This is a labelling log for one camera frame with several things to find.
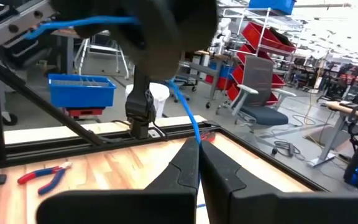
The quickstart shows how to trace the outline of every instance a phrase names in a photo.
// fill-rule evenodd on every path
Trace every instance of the wooden table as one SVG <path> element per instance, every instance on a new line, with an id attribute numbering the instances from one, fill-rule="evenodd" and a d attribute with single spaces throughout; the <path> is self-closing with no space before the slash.
<path id="1" fill-rule="evenodd" d="M 310 164 L 313 167 L 316 167 L 332 158 L 335 157 L 334 154 L 330 153 L 330 150 L 334 144 L 334 141 L 336 139 L 336 137 L 338 136 L 338 134 L 345 128 L 345 122 L 346 122 L 346 118 L 352 113 L 351 108 L 347 108 L 345 106 L 341 106 L 339 105 L 340 102 L 337 101 L 329 101 L 326 102 L 326 106 L 329 109 L 332 110 L 337 110 L 341 112 L 341 116 L 338 117 L 338 120 L 335 122 L 334 125 L 334 132 L 330 133 L 329 139 L 327 140 L 323 151 L 321 152 L 320 156 L 316 159 L 313 159 Z"/>
<path id="2" fill-rule="evenodd" d="M 195 118 L 197 122 L 204 120 L 200 116 Z M 156 123 L 159 126 L 168 126 L 188 124 L 190 120 L 188 117 L 161 118 Z M 127 126 L 116 123 L 83 126 L 95 133 L 127 129 Z M 6 131 L 5 141 L 11 144 L 70 136 L 76 134 L 66 127 L 40 128 Z M 35 223 L 35 213 L 39 203 L 47 197 L 66 190 L 144 189 L 166 168 L 184 142 L 185 139 L 178 139 L 0 169 L 0 174 L 7 174 L 6 183 L 0 185 L 0 223 Z M 213 144 L 249 172 L 283 192 L 311 191 L 222 134 L 216 135 Z M 58 166 L 65 161 L 71 161 L 73 167 L 66 172 L 59 185 L 47 195 L 38 196 L 37 189 L 49 182 L 51 175 L 31 180 L 26 185 L 17 184 L 17 179 L 27 172 Z M 200 189 L 198 204 L 202 203 L 204 198 Z M 197 209 L 197 223 L 209 223 L 205 207 Z"/>

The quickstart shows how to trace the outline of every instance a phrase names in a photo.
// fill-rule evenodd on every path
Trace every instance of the blue chair seat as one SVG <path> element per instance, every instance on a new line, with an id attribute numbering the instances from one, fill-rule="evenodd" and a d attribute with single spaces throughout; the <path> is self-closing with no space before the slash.
<path id="1" fill-rule="evenodd" d="M 242 106 L 243 113 L 255 118 L 260 125 L 276 126 L 288 124 L 288 117 L 267 106 Z"/>

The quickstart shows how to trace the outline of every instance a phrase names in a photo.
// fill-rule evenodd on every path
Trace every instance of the ceiling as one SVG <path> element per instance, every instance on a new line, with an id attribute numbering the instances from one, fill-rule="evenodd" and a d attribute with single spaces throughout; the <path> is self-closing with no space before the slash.
<path id="1" fill-rule="evenodd" d="M 221 0 L 226 5 L 243 4 L 248 0 Z M 285 18 L 274 18 L 269 24 L 285 32 L 294 42 L 300 41 L 298 46 L 304 54 L 315 54 L 322 57 L 329 49 L 338 57 L 352 58 L 358 61 L 358 0 L 297 0 L 296 6 L 317 4 L 344 4 L 350 3 L 351 7 L 295 7 L 292 15 L 293 20 L 306 21 L 301 28 L 288 26 L 288 22 L 282 22 Z"/>

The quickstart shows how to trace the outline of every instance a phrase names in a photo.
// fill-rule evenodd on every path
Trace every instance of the blue storage bin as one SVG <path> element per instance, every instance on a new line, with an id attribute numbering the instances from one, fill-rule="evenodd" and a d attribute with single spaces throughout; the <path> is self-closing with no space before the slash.
<path id="1" fill-rule="evenodd" d="M 281 11 L 284 15 L 291 15 L 296 0 L 251 0 L 248 8 L 250 9 L 267 9 Z"/>
<path id="2" fill-rule="evenodd" d="M 216 63 L 211 62 L 209 63 L 209 68 L 216 69 Z M 234 67 L 230 67 L 228 65 L 222 65 L 221 71 L 219 73 L 220 78 L 229 78 L 230 80 L 233 80 L 233 76 L 231 75 L 234 71 Z"/>
<path id="3" fill-rule="evenodd" d="M 116 86 L 106 77 L 49 74 L 50 99 L 60 108 L 112 106 Z"/>

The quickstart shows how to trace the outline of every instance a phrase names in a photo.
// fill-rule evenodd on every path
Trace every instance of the chair armrest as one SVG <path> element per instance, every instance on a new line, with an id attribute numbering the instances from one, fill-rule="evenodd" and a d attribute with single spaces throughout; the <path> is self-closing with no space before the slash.
<path id="1" fill-rule="evenodd" d="M 283 94 L 285 96 L 292 96 L 292 97 L 296 96 L 296 94 L 290 93 L 289 91 L 285 91 L 285 90 L 282 90 L 282 89 L 272 89 L 272 91 L 276 92 L 276 93 L 279 93 L 279 94 Z"/>
<path id="2" fill-rule="evenodd" d="M 238 84 L 237 87 L 240 88 L 241 90 L 244 90 L 244 91 L 250 93 L 250 94 L 259 94 L 258 91 L 254 90 L 253 88 L 250 88 L 246 85 Z"/>

